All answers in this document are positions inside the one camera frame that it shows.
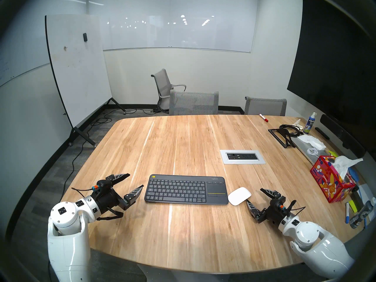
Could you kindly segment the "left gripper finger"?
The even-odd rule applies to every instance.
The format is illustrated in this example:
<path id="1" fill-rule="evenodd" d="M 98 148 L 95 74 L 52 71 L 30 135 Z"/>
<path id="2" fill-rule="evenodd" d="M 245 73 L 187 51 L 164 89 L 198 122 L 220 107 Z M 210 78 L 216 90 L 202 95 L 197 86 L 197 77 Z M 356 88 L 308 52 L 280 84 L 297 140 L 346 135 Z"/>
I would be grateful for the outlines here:
<path id="1" fill-rule="evenodd" d="M 134 189 L 132 192 L 124 195 L 124 201 L 126 203 L 135 203 L 137 198 L 140 196 L 143 187 L 144 187 L 144 185 L 141 185 L 141 186 L 137 187 L 136 189 Z"/>
<path id="2" fill-rule="evenodd" d="M 106 177 L 106 180 L 107 181 L 110 181 L 111 183 L 111 186 L 114 186 L 116 185 L 117 183 L 125 180 L 126 178 L 128 178 L 130 176 L 129 173 L 125 173 L 125 174 L 112 174 L 108 177 Z"/>

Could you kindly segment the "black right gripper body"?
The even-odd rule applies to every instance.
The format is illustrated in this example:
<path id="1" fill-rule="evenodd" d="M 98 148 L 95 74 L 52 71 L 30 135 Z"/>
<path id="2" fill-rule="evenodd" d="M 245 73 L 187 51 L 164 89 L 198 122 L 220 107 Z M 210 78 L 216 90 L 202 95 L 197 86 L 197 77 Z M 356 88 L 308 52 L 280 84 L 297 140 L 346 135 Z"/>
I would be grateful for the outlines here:
<path id="1" fill-rule="evenodd" d="M 275 225 L 279 226 L 284 218 L 290 219 L 294 215 L 291 213 L 292 207 L 295 205 L 296 200 L 293 200 L 288 207 L 284 206 L 286 197 L 273 198 L 267 209 L 263 209 L 257 215 L 257 223 L 262 223 L 265 220 L 272 221 Z"/>

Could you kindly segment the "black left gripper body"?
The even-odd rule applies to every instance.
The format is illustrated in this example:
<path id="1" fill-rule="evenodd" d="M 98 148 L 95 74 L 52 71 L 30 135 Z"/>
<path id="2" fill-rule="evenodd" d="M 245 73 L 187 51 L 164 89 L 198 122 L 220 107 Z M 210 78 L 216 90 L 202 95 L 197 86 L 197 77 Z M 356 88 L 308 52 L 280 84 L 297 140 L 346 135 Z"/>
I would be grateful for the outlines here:
<path id="1" fill-rule="evenodd" d="M 124 198 L 116 193 L 110 181 L 98 181 L 96 186 L 93 186 L 92 189 L 93 193 L 91 197 L 99 208 L 101 215 L 109 211 L 113 214 L 112 218 L 122 218 L 124 216 L 123 212 L 113 210 L 112 208 L 119 206 L 125 211 L 130 205 L 124 201 Z"/>

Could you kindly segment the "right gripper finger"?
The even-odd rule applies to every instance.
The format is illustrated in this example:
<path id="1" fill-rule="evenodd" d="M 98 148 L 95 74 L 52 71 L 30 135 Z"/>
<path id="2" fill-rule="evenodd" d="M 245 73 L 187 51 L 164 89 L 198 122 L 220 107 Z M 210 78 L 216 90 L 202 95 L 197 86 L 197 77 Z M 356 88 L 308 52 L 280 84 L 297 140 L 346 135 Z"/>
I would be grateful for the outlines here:
<path id="1" fill-rule="evenodd" d="M 263 211 L 260 211 L 259 209 L 257 209 L 248 199 L 246 200 L 246 204 L 251 213 L 251 216 L 254 219 L 259 219 L 261 215 L 263 214 L 262 213 Z"/>
<path id="2" fill-rule="evenodd" d="M 263 188 L 261 188 L 260 191 L 263 192 L 265 195 L 267 195 L 271 199 L 280 200 L 282 198 L 282 195 L 277 191 L 273 191 L 270 189 L 263 189 Z"/>

